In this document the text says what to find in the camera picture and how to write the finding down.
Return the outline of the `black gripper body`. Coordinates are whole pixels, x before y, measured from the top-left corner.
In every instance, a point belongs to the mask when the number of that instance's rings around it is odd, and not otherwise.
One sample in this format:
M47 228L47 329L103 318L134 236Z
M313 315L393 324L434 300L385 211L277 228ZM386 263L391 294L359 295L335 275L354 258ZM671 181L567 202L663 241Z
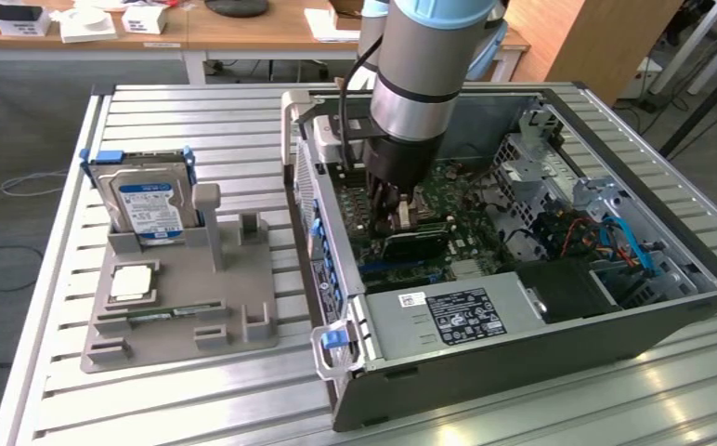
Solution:
M411 191L426 178L445 136L407 141L389 136L369 138L362 162L370 191L379 185Z

